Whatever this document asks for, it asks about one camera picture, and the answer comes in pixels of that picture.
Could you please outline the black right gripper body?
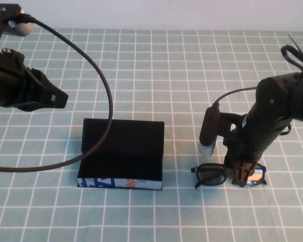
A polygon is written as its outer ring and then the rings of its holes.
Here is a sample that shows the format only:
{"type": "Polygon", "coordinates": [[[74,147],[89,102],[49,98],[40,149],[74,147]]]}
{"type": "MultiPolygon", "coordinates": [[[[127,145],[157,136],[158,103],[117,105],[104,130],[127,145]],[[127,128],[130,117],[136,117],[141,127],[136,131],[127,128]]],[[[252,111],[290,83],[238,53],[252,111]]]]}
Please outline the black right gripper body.
{"type": "Polygon", "coordinates": [[[224,164],[233,168],[238,161],[258,162],[264,151],[289,124],[289,117],[273,119],[261,111],[249,111],[237,123],[232,137],[224,138],[223,144],[228,148],[224,164]]]}

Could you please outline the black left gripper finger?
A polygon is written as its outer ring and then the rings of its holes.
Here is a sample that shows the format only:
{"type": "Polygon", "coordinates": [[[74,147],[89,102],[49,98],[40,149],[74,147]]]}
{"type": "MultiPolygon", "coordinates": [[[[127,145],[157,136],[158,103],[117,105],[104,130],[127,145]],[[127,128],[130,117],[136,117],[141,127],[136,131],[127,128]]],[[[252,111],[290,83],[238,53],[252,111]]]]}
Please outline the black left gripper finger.
{"type": "Polygon", "coordinates": [[[40,70],[34,68],[27,69],[28,89],[35,87],[43,87],[45,89],[58,89],[53,83],[49,81],[47,76],[40,70]]]}
{"type": "Polygon", "coordinates": [[[56,87],[31,84],[16,102],[16,108],[31,112],[43,108],[64,108],[68,94],[56,87]]]}

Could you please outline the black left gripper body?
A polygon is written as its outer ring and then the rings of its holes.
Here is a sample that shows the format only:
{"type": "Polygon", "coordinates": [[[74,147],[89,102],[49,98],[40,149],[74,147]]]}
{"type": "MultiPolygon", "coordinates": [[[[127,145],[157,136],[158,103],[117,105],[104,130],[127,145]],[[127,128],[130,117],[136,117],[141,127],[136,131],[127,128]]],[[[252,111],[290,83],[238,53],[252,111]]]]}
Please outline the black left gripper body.
{"type": "Polygon", "coordinates": [[[0,52],[0,106],[26,108],[25,56],[13,49],[3,48],[0,52]]]}

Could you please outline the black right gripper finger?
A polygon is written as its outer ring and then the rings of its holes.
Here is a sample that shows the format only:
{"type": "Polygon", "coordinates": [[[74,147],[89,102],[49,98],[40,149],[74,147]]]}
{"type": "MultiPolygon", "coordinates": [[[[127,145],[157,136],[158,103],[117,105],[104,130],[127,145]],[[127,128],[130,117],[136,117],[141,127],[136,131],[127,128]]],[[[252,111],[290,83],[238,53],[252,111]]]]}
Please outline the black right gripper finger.
{"type": "Polygon", "coordinates": [[[257,165],[257,161],[253,160],[253,161],[245,161],[243,166],[244,166],[244,186],[255,186],[256,182],[255,181],[251,181],[251,176],[254,174],[255,172],[255,167],[257,165]]]}
{"type": "Polygon", "coordinates": [[[232,184],[239,186],[241,188],[244,187],[243,181],[243,161],[237,161],[233,164],[233,175],[234,178],[232,179],[232,184]]]}

